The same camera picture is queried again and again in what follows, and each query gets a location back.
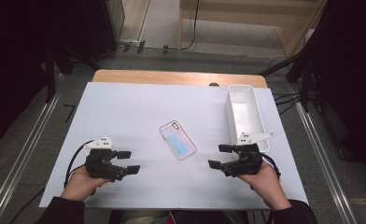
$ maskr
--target hand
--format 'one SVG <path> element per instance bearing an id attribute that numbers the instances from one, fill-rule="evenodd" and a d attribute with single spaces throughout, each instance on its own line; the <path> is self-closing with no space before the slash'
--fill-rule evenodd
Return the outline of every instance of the hand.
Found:
<path id="1" fill-rule="evenodd" d="M 109 179 L 90 177 L 85 166 L 81 166 L 72 173 L 61 198 L 83 202 L 96 188 L 102 187 L 109 181 Z"/>
<path id="2" fill-rule="evenodd" d="M 240 175 L 238 177 L 247 182 L 272 210 L 291 207 L 274 168 L 267 162 L 262 163 L 260 170 L 255 175 Z"/>

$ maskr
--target pink phone case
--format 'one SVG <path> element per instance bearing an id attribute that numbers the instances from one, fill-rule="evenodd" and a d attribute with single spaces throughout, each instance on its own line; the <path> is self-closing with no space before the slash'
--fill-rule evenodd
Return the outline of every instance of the pink phone case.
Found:
<path id="1" fill-rule="evenodd" d="M 183 160 L 195 153 L 195 145 L 176 120 L 162 126 L 160 133 L 179 160 Z"/>

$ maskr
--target white tabletop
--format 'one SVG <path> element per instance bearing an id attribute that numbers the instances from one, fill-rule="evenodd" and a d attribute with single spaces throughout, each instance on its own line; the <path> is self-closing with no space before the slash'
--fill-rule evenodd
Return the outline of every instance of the white tabletop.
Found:
<path id="1" fill-rule="evenodd" d="M 274 133 L 266 153 L 276 162 L 287 197 L 307 203 L 289 143 L 269 89 L 255 89 L 265 132 Z M 227 88 L 88 83 L 55 163 L 40 207 L 61 195 L 67 166 L 76 150 L 89 140 L 109 135 L 114 150 L 130 150 L 129 160 L 114 165 L 140 165 L 137 175 L 107 183 L 85 203 L 113 209 L 266 209 L 262 199 L 242 180 L 212 170 L 207 160 L 232 161 L 218 151 L 230 144 L 225 109 Z M 179 161 L 159 133 L 177 120 L 197 146 L 195 154 Z M 82 150 L 73 165 L 84 163 Z"/>

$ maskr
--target white plastic box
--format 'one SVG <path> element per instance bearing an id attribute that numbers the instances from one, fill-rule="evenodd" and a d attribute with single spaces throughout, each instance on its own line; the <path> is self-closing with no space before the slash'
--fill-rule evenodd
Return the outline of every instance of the white plastic box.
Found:
<path id="1" fill-rule="evenodd" d="M 226 109 L 233 145 L 238 143 L 242 133 L 265 133 L 253 87 L 231 85 L 228 90 Z M 259 141 L 258 146 L 260 152 L 270 149 L 268 140 Z"/>

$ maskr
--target wire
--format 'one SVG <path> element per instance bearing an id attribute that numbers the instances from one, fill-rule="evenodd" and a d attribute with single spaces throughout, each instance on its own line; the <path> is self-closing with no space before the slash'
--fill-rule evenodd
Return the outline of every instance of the wire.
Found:
<path id="1" fill-rule="evenodd" d="M 287 103 L 290 103 L 290 102 L 297 102 L 298 99 L 297 98 L 291 98 L 290 100 L 287 100 L 287 101 L 282 101 L 282 102 L 278 102 L 278 103 L 275 103 L 276 105 L 284 105 L 284 104 L 287 104 Z"/>
<path id="2" fill-rule="evenodd" d="M 294 92 L 294 93 L 273 93 L 273 95 L 284 95 L 284 96 L 286 96 L 286 95 L 300 95 L 301 94 L 301 92 L 299 91 L 299 92 Z"/>
<path id="3" fill-rule="evenodd" d="M 42 194 L 44 192 L 46 188 L 43 187 L 31 200 L 29 200 L 29 202 L 27 202 L 21 209 L 20 211 L 18 211 L 18 213 L 14 216 L 14 218 L 12 218 L 8 224 L 13 224 L 17 221 L 18 217 L 21 215 L 21 213 L 23 212 L 23 210 L 25 210 L 25 208 L 27 206 L 29 206 L 29 204 L 31 204 L 40 194 Z"/>
<path id="4" fill-rule="evenodd" d="M 190 14 L 190 29 L 191 29 L 191 31 L 194 33 L 194 36 L 195 36 L 195 30 L 193 29 L 192 24 L 191 24 L 191 14 Z M 193 50 L 197 49 L 197 43 L 195 43 L 195 42 L 194 42 L 194 44 L 195 44 L 195 46 L 194 46 L 194 49 L 193 49 Z"/>
<path id="5" fill-rule="evenodd" d="M 71 175 L 72 175 L 72 173 L 76 171 L 76 169 L 78 169 L 78 168 L 82 167 L 83 165 L 85 165 L 85 164 L 79 165 L 78 167 L 76 167 L 75 169 L 73 169 L 73 170 L 69 173 L 69 176 L 71 176 Z"/>
<path id="6" fill-rule="evenodd" d="M 279 179 L 279 177 L 281 176 L 281 173 L 279 172 L 278 167 L 276 167 L 275 161 L 271 157 L 265 155 L 264 153 L 260 153 L 260 154 L 262 155 L 263 158 L 265 158 L 265 160 L 267 160 L 269 163 L 271 163 L 273 165 L 276 175 L 278 176 L 278 179 Z"/>
<path id="7" fill-rule="evenodd" d="M 278 95 L 278 97 L 276 97 L 274 100 L 277 101 L 277 100 L 280 100 L 282 98 L 285 98 L 285 97 L 288 97 L 288 96 L 291 96 L 293 98 L 297 98 L 297 97 L 300 97 L 301 94 L 300 93 L 292 93 L 292 94 L 274 94 L 274 95 Z"/>
<path id="8" fill-rule="evenodd" d="M 276 57 L 276 58 L 273 58 L 271 61 L 269 61 L 268 62 L 268 68 L 271 68 L 271 63 L 274 61 L 274 60 L 276 60 L 276 59 L 286 59 L 286 60 L 288 60 L 289 61 L 289 58 L 288 57 Z M 281 76 L 284 76 L 283 74 L 277 74 L 277 73 L 275 73 L 275 72 L 273 72 L 273 74 L 275 75 L 275 76 L 278 76 L 278 77 L 281 77 Z"/>
<path id="9" fill-rule="evenodd" d="M 187 47 L 185 47 L 185 48 L 183 48 L 183 49 L 178 49 L 178 48 L 173 48 L 173 49 L 160 49 L 160 48 L 143 48 L 143 49 L 156 49 L 156 50 L 176 50 L 176 51 L 182 51 L 182 50 L 186 50 L 186 49 L 189 49 L 189 48 L 191 48 L 191 46 L 194 44 L 194 42 L 195 42 L 195 37 L 196 37 L 196 27 L 197 27 L 197 17 L 198 17 L 198 6 L 200 5 L 200 0 L 197 0 L 197 6 L 196 6 L 196 8 L 195 8 L 195 16 L 194 16 L 194 31 L 193 31 L 193 38 L 192 38 L 192 40 L 191 40 L 191 43 L 187 46 Z M 124 46 L 129 46 L 130 48 L 134 48 L 134 49 L 139 49 L 140 47 L 138 47 L 138 46 L 136 46 L 136 45 L 124 45 Z"/>
<path id="10" fill-rule="evenodd" d="M 284 114 L 286 111 L 288 111 L 289 109 L 291 109 L 294 105 L 296 105 L 298 102 L 293 102 L 293 104 L 291 104 L 288 108 L 286 108 L 285 110 L 283 110 L 282 112 L 279 113 L 279 116 L 281 116 L 282 114 Z"/>
<path id="11" fill-rule="evenodd" d="M 88 141 L 88 142 L 86 142 L 86 143 L 84 143 L 81 147 L 79 147 L 78 149 L 77 149 L 77 151 L 76 151 L 76 153 L 75 153 L 75 155 L 73 156 L 73 158 L 72 158 L 72 160 L 70 161 L 70 163 L 69 163 L 69 166 L 67 167 L 67 170 L 66 170 L 66 176 L 65 176 L 65 178 L 64 178 L 64 183 L 63 183 L 63 187 L 65 188 L 66 187 L 66 185 L 67 185 L 67 182 L 69 181 L 69 176 L 70 176 L 70 169 L 72 168 L 72 165 L 73 165 L 73 162 L 75 161 L 75 159 L 76 159 L 76 156 L 78 155 L 78 153 L 81 151 L 81 149 L 83 149 L 84 148 L 84 146 L 86 145 L 86 144 L 89 144 L 90 142 L 92 142 L 93 140 L 91 140 L 91 141 Z"/>

